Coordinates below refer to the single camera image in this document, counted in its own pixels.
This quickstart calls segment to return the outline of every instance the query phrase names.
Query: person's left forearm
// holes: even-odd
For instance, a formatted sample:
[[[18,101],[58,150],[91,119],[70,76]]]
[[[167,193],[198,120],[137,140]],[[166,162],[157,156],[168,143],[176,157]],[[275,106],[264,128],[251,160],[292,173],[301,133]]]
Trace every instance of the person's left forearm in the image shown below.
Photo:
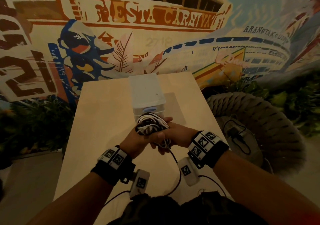
[[[113,186],[91,172],[45,207],[27,225],[91,225],[97,219]]]

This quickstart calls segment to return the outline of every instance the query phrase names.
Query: person's right hand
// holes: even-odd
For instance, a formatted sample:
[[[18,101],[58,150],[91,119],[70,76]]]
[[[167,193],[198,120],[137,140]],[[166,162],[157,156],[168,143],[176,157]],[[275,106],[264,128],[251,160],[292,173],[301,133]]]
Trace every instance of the person's right hand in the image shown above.
[[[198,130],[188,128],[176,123],[169,122],[168,125],[170,129],[162,130],[164,133],[165,139],[171,140],[171,146],[178,145],[188,148],[191,144],[192,138],[197,134]],[[157,145],[151,143],[153,149],[156,149]],[[158,146],[158,151],[161,155],[169,153],[169,149],[162,148]]]

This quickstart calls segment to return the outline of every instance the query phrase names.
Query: qr code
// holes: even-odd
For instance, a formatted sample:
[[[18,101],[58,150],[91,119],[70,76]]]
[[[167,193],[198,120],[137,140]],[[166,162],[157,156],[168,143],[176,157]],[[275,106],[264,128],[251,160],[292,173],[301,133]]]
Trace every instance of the qr code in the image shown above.
[[[198,147],[195,146],[195,147],[191,150],[191,152],[198,157],[202,151],[201,151]]]
[[[122,157],[121,155],[117,154],[112,161],[120,166],[120,164],[122,163],[123,160],[124,160],[124,157]]]
[[[198,144],[202,147],[205,147],[208,143],[209,142],[204,137],[200,138],[200,140],[198,141]]]
[[[191,174],[191,171],[190,171],[188,165],[182,167],[182,168],[181,168],[181,171],[182,171],[182,173],[183,173],[184,176],[187,176],[188,174]]]
[[[144,189],[146,187],[147,180],[144,178],[138,178],[137,187]]]
[[[105,157],[111,158],[114,153],[115,153],[114,150],[109,149],[109,150],[106,152]]]
[[[210,140],[213,140],[214,138],[216,138],[216,136],[214,134],[212,134],[211,132],[208,132],[207,134],[205,134],[205,136],[207,138],[209,138]]]

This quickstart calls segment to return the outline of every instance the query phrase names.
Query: person's right forearm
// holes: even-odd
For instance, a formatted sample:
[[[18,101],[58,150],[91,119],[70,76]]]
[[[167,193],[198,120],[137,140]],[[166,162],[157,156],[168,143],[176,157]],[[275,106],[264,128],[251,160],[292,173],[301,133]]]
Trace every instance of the person's right forearm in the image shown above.
[[[225,152],[213,168],[233,199],[269,224],[290,224],[303,216],[320,214],[305,196],[254,164]]]

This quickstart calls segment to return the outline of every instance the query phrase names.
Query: wooden table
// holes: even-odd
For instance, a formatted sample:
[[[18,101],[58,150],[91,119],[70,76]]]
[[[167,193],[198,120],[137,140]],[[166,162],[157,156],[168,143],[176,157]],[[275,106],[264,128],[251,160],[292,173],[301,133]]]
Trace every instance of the wooden table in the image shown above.
[[[194,129],[211,130],[225,140],[191,73],[163,74],[158,75],[158,78],[167,101],[165,116],[172,116],[174,122]],[[134,125],[128,78],[85,82],[54,199],[84,178],[95,166],[97,158],[109,147],[118,145]],[[186,148],[179,146],[173,146],[171,150],[177,160],[186,157],[188,152]],[[178,166],[173,157],[170,154],[161,156],[150,145],[133,162],[136,169],[150,172],[146,189],[150,196],[169,193],[179,180]],[[222,186],[209,167],[199,170],[199,174],[213,178]],[[118,182],[110,198],[129,190],[131,184],[132,182],[128,185]],[[201,178],[193,187],[188,187],[182,178],[171,197],[182,204],[195,198],[200,189],[218,190],[222,194],[220,188],[207,178]],[[128,193],[120,195],[101,211],[95,224],[106,225],[120,217],[129,202]]]

